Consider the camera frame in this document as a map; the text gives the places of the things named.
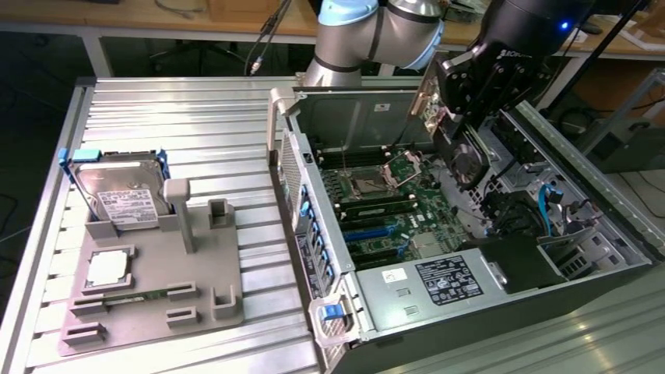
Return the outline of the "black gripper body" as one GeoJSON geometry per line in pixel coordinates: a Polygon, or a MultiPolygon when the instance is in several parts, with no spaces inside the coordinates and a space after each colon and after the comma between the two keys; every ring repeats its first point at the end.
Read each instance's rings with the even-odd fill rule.
{"type": "Polygon", "coordinates": [[[592,4],[578,0],[492,1],[469,46],[473,73],[488,74],[497,64],[542,62],[560,50],[592,4]]]}

